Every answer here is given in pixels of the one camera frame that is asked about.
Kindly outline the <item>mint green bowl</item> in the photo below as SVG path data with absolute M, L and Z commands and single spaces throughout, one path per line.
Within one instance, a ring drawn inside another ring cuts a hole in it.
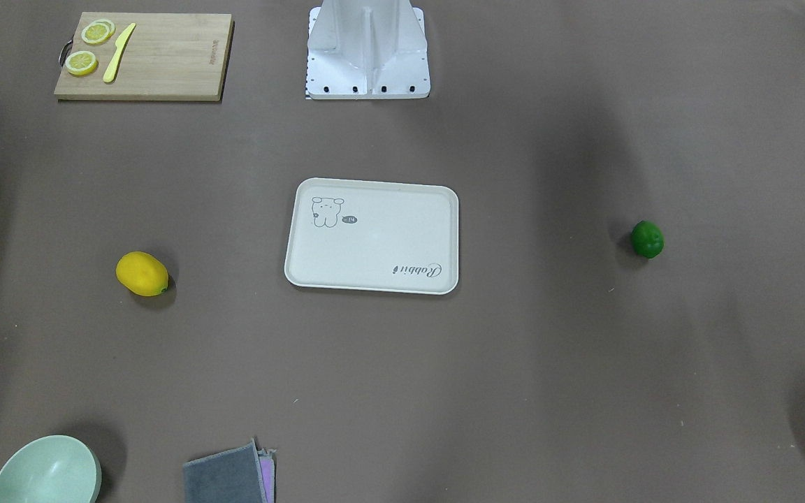
M 98 456 L 86 443 L 39 437 L 0 469 L 0 502 L 96 502 L 102 480 Z

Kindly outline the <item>lemon slice near knife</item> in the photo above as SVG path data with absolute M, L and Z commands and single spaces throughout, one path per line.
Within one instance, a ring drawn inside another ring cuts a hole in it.
M 115 23 L 108 19 L 92 20 L 82 31 L 81 39 L 88 45 L 100 45 L 112 38 Z

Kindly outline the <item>grey folded cloth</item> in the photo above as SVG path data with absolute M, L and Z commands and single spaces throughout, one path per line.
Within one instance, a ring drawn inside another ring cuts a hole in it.
M 255 439 L 186 462 L 182 473 L 185 502 L 275 502 L 275 450 Z

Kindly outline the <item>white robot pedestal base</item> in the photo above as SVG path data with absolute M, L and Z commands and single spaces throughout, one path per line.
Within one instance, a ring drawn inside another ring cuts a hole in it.
M 431 92 L 425 16 L 409 1 L 323 1 L 309 12 L 307 35 L 307 99 L 424 99 Z

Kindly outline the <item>white rabbit tray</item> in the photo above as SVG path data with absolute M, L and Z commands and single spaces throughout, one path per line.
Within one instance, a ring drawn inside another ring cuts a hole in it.
M 439 185 L 304 180 L 284 274 L 308 289 L 451 293 L 459 284 L 459 198 Z

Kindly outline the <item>green lime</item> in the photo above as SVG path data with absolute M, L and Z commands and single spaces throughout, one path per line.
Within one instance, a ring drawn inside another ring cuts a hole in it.
M 630 232 L 630 245 L 636 255 L 651 260 L 661 255 L 665 248 L 665 238 L 660 228 L 652 221 L 642 220 Z

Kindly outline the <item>bamboo cutting board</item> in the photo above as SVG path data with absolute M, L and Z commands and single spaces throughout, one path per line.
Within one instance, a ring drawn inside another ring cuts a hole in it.
M 88 45 L 81 31 L 92 20 L 115 23 L 115 34 Z M 115 41 L 132 22 L 136 29 L 126 45 L 113 83 L 103 73 Z M 54 96 L 60 100 L 205 101 L 222 99 L 232 48 L 234 19 L 216 13 L 83 12 L 73 33 L 71 51 L 87 50 L 99 58 L 93 73 L 75 77 L 61 68 Z

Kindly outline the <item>yellow plastic knife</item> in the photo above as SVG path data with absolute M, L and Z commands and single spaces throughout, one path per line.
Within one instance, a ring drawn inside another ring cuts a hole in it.
M 115 81 L 126 45 L 130 41 L 130 37 L 134 29 L 136 29 L 136 26 L 137 23 L 130 23 L 116 38 L 114 54 L 105 69 L 105 73 L 103 73 L 103 83 L 110 84 Z

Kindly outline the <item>yellow lemon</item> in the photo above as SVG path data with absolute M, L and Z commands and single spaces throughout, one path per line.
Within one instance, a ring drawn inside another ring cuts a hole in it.
M 147 252 L 123 255 L 116 264 L 115 274 L 122 286 L 138 296 L 159 296 L 168 290 L 169 274 L 165 265 Z

